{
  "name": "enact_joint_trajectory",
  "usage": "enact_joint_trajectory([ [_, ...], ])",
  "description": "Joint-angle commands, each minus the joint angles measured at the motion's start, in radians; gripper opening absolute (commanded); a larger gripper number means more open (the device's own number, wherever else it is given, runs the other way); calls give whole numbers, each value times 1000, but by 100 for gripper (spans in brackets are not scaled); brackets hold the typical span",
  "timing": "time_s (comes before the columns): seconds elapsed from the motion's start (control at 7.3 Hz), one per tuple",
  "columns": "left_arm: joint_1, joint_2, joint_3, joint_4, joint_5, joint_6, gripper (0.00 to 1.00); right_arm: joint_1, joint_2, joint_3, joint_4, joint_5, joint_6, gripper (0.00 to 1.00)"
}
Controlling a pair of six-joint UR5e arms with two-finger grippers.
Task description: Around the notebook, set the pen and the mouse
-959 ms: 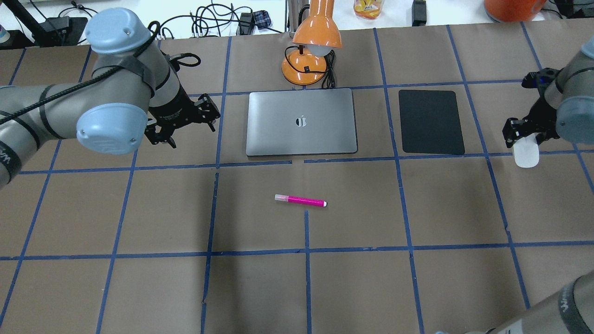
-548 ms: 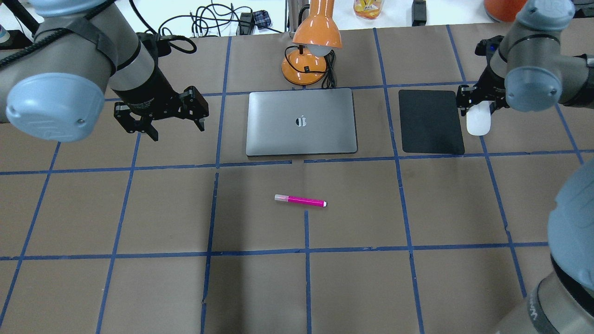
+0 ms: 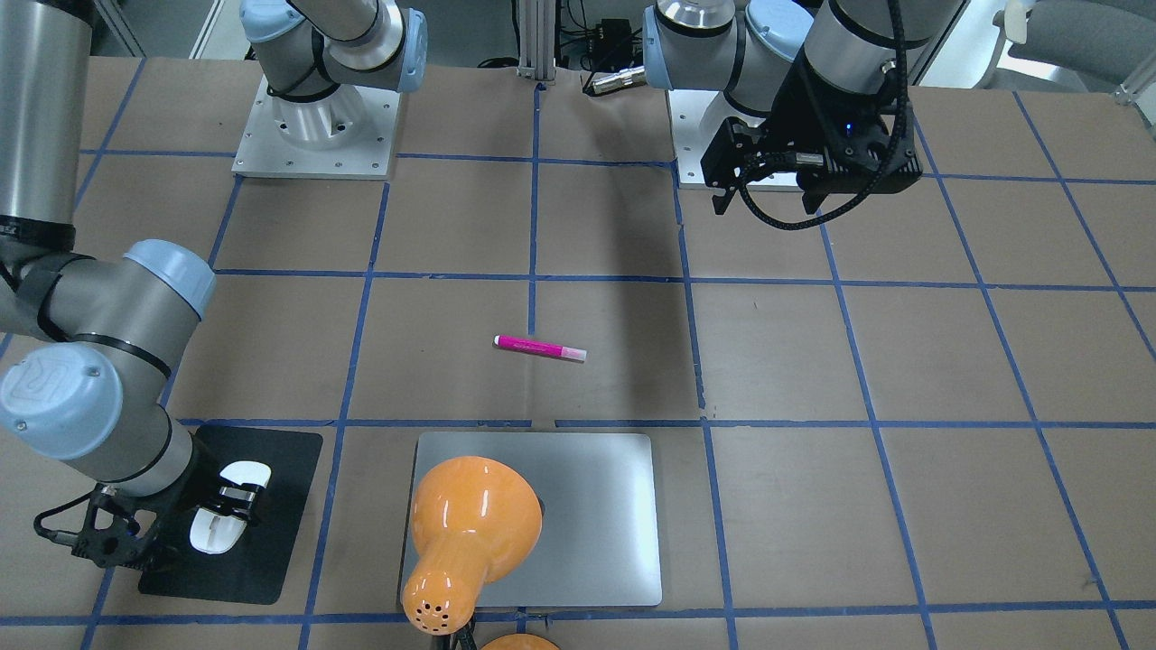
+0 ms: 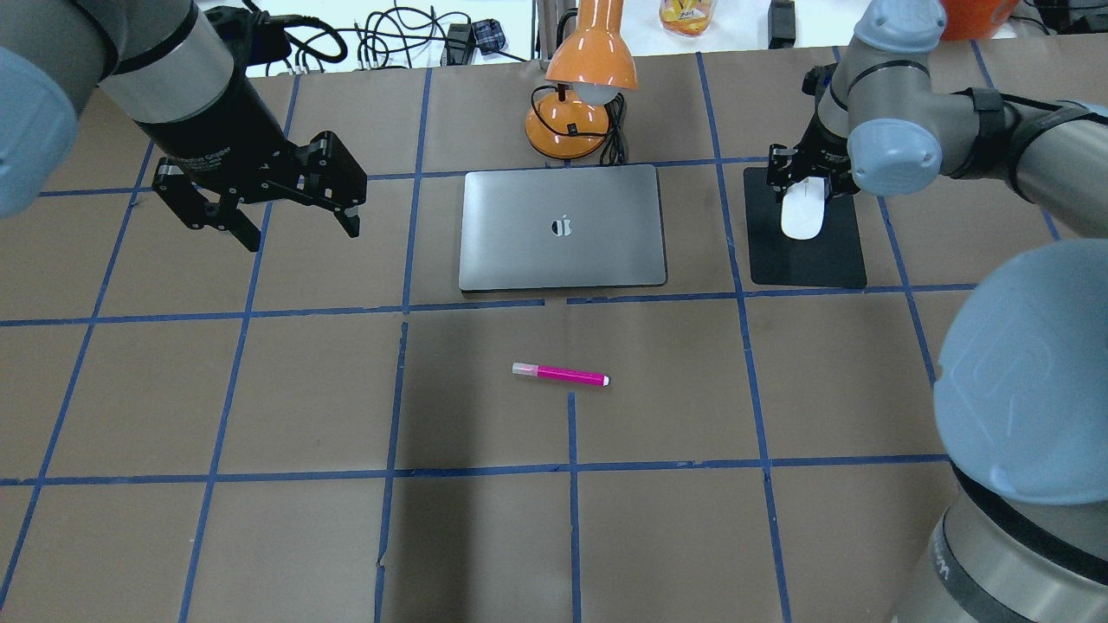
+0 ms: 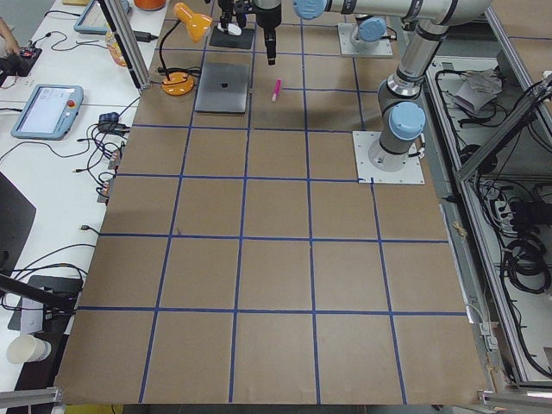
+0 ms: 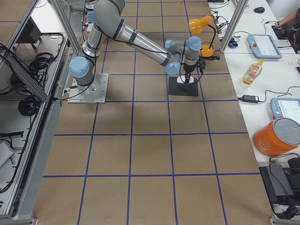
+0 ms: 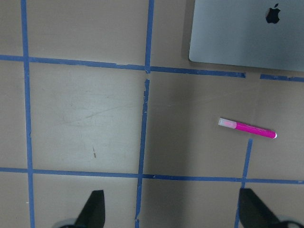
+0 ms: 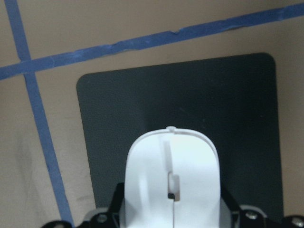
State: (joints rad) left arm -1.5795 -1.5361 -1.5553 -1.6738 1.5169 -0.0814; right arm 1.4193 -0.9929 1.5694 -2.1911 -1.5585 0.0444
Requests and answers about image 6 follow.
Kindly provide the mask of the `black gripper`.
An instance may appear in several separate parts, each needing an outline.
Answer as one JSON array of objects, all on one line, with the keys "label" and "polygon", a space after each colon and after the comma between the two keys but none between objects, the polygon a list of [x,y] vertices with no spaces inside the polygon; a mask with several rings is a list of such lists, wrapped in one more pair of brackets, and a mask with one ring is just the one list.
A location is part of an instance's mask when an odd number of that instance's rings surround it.
[{"label": "black gripper", "polygon": [[184,84],[189,84],[190,72],[193,72],[196,68],[199,68],[203,72],[206,68],[206,61],[202,59],[188,60],[184,59],[183,69],[185,71],[185,81]]}]

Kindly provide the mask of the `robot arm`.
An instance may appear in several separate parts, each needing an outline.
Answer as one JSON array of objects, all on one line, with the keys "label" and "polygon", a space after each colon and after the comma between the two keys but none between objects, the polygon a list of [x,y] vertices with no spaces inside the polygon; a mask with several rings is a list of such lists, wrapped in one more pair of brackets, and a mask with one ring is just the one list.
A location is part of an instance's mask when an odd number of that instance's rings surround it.
[{"label": "robot arm", "polygon": [[85,9],[87,10],[87,18],[89,22],[94,22],[94,6],[96,4],[97,0],[86,0],[85,1]]},{"label": "robot arm", "polygon": [[125,1],[92,0],[93,27],[82,52],[70,61],[69,69],[77,82],[80,93],[92,91],[93,69],[96,65],[100,47],[105,37],[125,43],[165,67],[169,75],[168,93],[177,96],[198,96],[198,81],[191,73],[199,68],[204,71],[206,63],[199,59],[202,41],[199,37],[187,40],[166,40],[161,47],[136,29],[126,24],[121,17]]}]

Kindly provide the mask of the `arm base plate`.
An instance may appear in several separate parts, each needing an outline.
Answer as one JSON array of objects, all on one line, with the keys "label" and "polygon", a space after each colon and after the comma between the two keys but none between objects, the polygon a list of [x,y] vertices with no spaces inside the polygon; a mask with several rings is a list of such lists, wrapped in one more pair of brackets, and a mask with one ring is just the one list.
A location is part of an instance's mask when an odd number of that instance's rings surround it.
[{"label": "arm base plate", "polygon": [[68,90],[69,98],[67,101],[71,104],[104,104],[106,100],[107,85],[109,74],[96,74],[93,83],[87,87],[77,84],[76,79],[73,79],[73,85],[76,87]]}]

